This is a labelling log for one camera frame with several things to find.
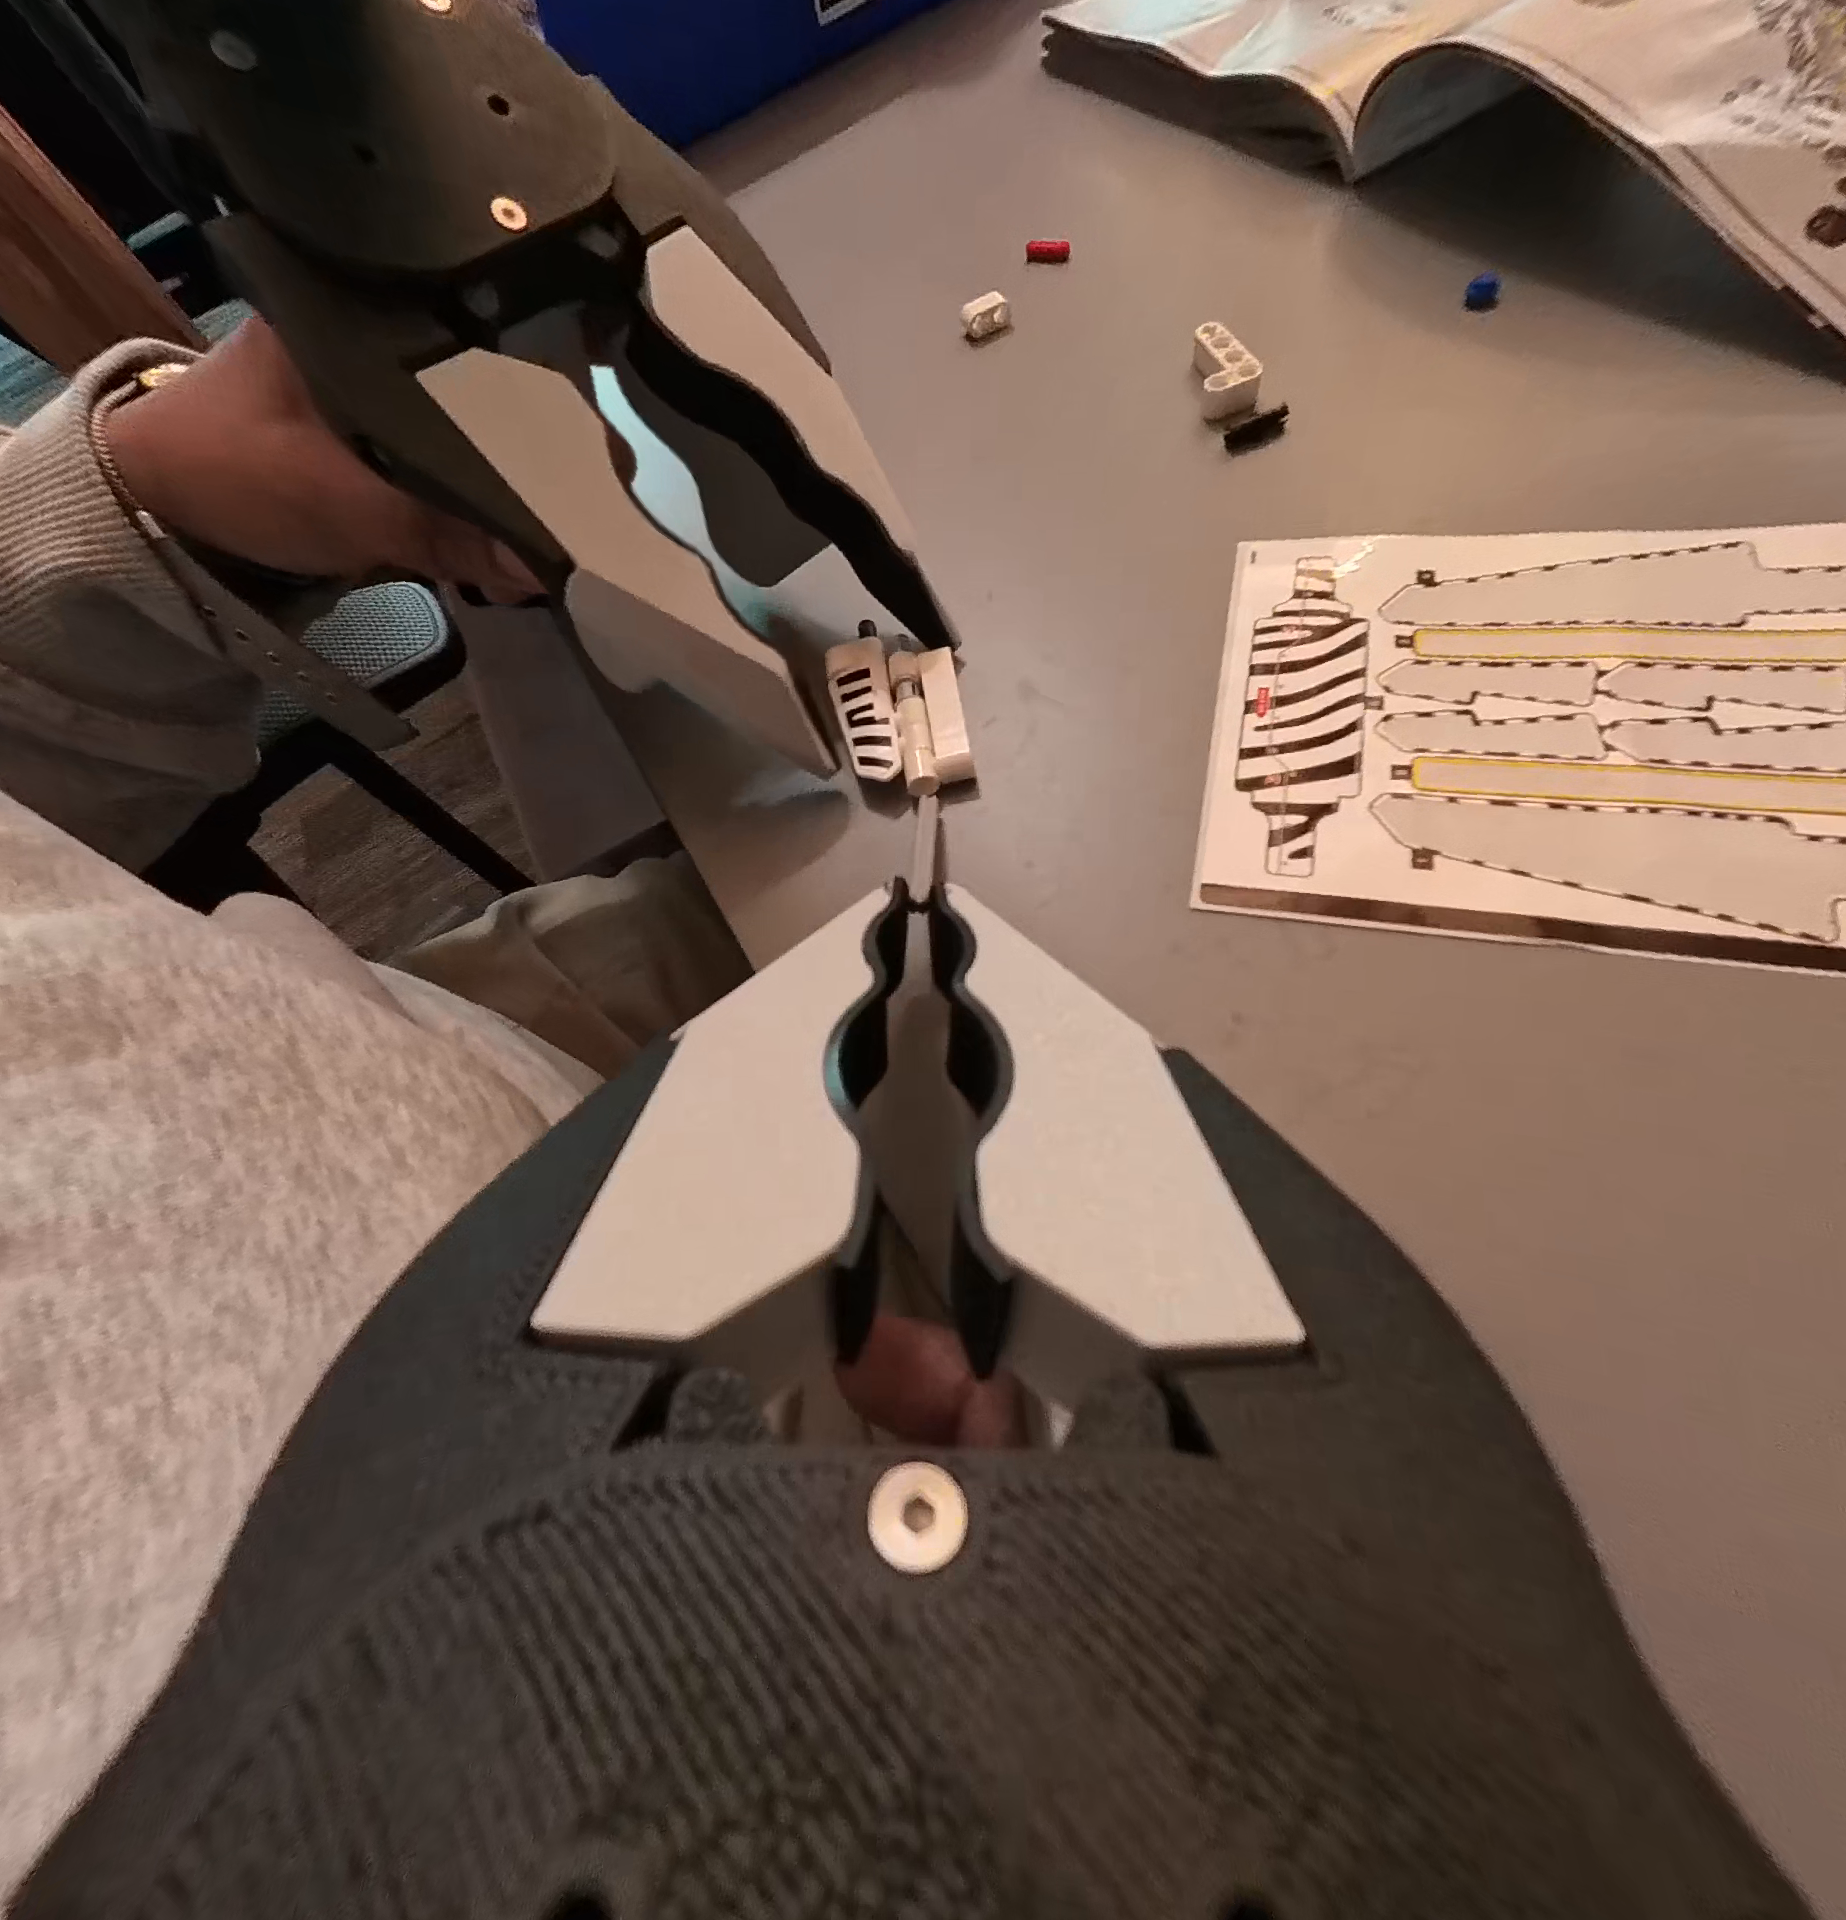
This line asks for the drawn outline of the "white striped lego assembly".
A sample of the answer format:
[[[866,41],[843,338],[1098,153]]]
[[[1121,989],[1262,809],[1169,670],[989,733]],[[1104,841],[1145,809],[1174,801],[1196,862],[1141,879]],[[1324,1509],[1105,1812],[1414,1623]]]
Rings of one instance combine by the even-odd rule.
[[[978,780],[953,647],[886,637],[863,619],[824,653],[824,686],[849,772],[911,798]]]

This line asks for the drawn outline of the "lego sticker sheet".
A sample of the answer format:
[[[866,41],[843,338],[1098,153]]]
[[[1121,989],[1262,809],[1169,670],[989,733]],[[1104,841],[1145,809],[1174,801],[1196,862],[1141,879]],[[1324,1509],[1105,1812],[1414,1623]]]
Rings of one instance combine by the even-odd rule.
[[[1846,974],[1846,522],[1243,540],[1192,906]]]

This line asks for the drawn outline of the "blue plastic bin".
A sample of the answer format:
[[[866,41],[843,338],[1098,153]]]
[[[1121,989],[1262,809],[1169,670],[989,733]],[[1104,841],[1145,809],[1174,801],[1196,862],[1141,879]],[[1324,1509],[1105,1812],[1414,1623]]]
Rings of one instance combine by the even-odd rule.
[[[539,2],[547,43],[674,148],[755,118],[859,119],[1041,10],[1012,2]]]

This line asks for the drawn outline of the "person's right hand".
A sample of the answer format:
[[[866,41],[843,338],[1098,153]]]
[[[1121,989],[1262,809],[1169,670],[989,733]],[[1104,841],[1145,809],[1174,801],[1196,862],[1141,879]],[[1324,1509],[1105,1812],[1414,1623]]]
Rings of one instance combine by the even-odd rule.
[[[998,1450],[1025,1440],[1013,1379],[980,1379],[957,1334],[930,1320],[881,1312],[833,1378],[862,1423],[905,1443]]]

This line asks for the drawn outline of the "brown wooden table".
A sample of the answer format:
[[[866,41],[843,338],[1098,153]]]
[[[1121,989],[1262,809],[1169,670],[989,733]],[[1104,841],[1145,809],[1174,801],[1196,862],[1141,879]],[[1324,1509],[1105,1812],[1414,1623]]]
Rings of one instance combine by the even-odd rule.
[[[207,342],[1,105],[0,331],[63,375],[129,340]]]

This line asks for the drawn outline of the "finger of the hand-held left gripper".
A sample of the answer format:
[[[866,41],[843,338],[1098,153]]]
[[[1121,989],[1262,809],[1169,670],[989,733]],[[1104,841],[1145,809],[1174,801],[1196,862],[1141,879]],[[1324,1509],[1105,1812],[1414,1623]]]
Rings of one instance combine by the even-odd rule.
[[[605,682],[667,686],[804,772],[835,773],[788,661],[738,617],[700,555],[643,509],[593,396],[561,370],[479,347],[417,376],[560,548],[561,610]]]
[[[779,584],[831,547],[921,644],[957,648],[916,529],[833,372],[694,232],[645,253],[632,407],[687,466],[711,553]]]

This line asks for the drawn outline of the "person's left hand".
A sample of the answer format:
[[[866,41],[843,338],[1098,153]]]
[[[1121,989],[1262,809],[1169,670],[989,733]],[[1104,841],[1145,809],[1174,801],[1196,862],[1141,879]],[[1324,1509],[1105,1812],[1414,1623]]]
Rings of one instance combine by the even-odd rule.
[[[468,587],[494,603],[544,594],[505,543],[401,492],[338,439],[262,319],[124,401],[101,437],[162,531],[233,562],[345,587]]]

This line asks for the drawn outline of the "person's grey sweater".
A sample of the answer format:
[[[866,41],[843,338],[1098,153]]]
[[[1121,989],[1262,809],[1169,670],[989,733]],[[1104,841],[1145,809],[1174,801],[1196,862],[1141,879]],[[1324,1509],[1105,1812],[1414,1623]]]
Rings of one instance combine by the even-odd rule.
[[[598,1075],[0,792],[0,1914],[359,1320]]]

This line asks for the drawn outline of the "open lego instruction booklet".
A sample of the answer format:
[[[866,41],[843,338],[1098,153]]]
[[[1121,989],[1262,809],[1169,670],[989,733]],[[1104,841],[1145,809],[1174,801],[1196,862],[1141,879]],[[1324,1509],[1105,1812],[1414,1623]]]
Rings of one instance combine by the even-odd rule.
[[[1846,2],[1075,2],[1051,66],[1173,83],[1355,182],[1529,86],[1846,351]]]

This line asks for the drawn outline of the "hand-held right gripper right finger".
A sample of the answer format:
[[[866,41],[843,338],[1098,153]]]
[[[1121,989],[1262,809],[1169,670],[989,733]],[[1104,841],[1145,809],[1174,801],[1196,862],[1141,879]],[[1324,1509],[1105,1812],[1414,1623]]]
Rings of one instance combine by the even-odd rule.
[[[1090,1387],[1296,1356],[1305,1329],[1162,1048],[961,885],[961,985],[1006,1091],[975,1143],[978,1228],[1007,1268],[1002,1369],[1064,1443]]]

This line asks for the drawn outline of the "grey mesh office chair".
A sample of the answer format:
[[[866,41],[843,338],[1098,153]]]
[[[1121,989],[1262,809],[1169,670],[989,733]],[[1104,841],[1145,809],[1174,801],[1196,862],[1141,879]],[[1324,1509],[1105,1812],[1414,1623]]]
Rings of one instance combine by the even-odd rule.
[[[161,895],[210,913],[220,902],[264,894],[295,899],[293,888],[252,851],[265,813],[324,772],[342,773],[395,818],[490,885],[498,895],[530,887],[530,877],[469,824],[450,813],[386,757],[416,739],[409,714],[468,667],[461,632],[425,584],[375,584],[345,596],[302,637],[306,652],[361,694],[371,733],[335,724],[329,691],[270,686],[256,714],[260,762],[238,790],[211,804],[143,873]]]

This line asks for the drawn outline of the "white angled lego beam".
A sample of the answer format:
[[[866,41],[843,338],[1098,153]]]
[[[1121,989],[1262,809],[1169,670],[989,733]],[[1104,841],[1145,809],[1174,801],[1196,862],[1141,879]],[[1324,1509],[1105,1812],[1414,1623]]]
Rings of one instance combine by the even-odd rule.
[[[1255,411],[1262,362],[1226,323],[1196,326],[1192,375],[1199,384],[1199,417],[1204,426],[1230,428]]]

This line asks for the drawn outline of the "person's khaki pants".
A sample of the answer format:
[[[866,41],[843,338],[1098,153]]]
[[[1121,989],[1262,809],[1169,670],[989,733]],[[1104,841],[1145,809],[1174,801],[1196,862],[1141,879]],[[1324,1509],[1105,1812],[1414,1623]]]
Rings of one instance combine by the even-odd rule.
[[[386,972],[508,1020],[607,1080],[753,969],[694,864],[671,853],[517,892]]]

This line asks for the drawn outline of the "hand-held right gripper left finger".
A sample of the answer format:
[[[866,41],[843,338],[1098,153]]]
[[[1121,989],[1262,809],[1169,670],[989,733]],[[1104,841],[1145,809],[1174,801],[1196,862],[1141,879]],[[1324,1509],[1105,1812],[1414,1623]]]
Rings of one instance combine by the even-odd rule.
[[[870,994],[866,941],[894,894],[851,902],[672,1032],[532,1309],[539,1344],[725,1369],[778,1438],[866,1438],[833,1381],[830,1267],[855,1224],[862,1156],[827,1060]]]

